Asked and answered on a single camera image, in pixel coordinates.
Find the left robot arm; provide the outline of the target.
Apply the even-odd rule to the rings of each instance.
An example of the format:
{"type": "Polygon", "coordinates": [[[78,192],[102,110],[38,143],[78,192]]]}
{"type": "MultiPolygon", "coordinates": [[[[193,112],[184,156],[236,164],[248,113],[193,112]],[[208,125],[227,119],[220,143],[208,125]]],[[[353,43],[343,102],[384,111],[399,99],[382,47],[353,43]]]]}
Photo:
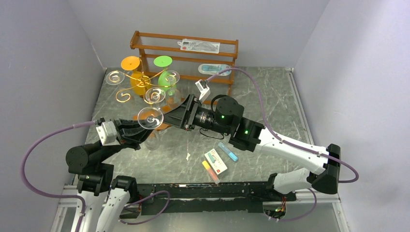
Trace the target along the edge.
{"type": "Polygon", "coordinates": [[[69,173],[78,177],[73,232],[110,232],[125,204],[142,198],[136,179],[113,177],[114,165],[105,160],[125,148],[139,150],[153,130],[125,119],[100,118],[94,125],[98,141],[70,148],[65,158],[69,173]]]}

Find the green plastic goblet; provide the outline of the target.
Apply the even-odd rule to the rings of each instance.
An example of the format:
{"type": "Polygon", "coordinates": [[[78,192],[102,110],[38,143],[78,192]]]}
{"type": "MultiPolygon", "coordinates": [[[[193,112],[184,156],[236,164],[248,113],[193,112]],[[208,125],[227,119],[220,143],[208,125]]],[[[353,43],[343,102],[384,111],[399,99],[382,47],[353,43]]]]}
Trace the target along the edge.
{"type": "Polygon", "coordinates": [[[163,69],[158,78],[158,85],[164,92],[167,92],[169,88],[174,87],[177,83],[177,73],[168,70],[172,62],[170,56],[159,56],[154,59],[154,65],[163,69]]]}

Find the clear champagne flute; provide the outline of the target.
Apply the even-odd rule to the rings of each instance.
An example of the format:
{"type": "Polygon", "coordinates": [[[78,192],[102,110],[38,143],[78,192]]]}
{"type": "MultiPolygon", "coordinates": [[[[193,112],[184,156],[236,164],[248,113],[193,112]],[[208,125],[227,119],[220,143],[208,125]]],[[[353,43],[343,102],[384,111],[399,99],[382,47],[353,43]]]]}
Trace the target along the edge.
{"type": "Polygon", "coordinates": [[[160,87],[152,87],[144,95],[144,101],[152,107],[162,110],[165,106],[166,93],[160,87]]]}

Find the clear wine glass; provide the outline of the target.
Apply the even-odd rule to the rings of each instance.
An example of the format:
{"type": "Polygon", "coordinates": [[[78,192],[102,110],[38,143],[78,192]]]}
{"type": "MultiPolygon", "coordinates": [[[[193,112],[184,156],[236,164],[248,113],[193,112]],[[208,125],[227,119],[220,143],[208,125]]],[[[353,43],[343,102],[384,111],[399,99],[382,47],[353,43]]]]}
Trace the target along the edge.
{"type": "Polygon", "coordinates": [[[161,145],[161,135],[157,129],[163,123],[163,113],[157,107],[145,107],[140,110],[137,115],[139,125],[147,130],[151,130],[151,134],[144,141],[145,147],[148,150],[156,150],[161,145]]]}
{"type": "Polygon", "coordinates": [[[177,88],[177,83],[180,80],[180,75],[176,71],[169,70],[166,72],[165,80],[168,84],[165,99],[170,108],[174,108],[182,101],[182,94],[177,88]]]}
{"type": "Polygon", "coordinates": [[[104,77],[105,82],[108,85],[116,86],[121,84],[125,79],[125,73],[121,71],[111,71],[104,77]]]}

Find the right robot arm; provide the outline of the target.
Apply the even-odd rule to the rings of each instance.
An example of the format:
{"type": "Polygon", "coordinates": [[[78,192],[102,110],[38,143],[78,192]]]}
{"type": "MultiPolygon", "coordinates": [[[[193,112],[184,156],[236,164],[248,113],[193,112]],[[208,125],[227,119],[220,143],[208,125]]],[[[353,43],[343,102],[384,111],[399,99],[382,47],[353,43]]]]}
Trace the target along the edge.
{"type": "Polygon", "coordinates": [[[284,174],[271,174],[266,195],[276,201],[295,190],[313,188],[325,194],[336,194],[339,184],[340,147],[313,146],[277,134],[272,135],[262,123],[243,117],[244,107],[234,98],[218,95],[217,105],[203,108],[193,95],[189,95],[177,108],[164,114],[164,123],[190,131],[199,127],[229,135],[229,143],[243,151],[277,155],[301,165],[302,168],[284,174]]]}

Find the orange plastic goblet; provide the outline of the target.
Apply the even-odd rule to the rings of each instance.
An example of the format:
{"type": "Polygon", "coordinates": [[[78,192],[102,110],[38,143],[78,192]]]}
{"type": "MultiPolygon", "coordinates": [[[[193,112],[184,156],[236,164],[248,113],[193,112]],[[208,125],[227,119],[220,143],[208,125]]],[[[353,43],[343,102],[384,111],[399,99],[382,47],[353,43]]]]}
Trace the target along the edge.
{"type": "Polygon", "coordinates": [[[131,71],[131,88],[135,94],[143,98],[147,90],[149,90],[152,85],[150,78],[144,73],[142,60],[136,56],[128,56],[122,60],[120,65],[123,70],[131,71]]]}

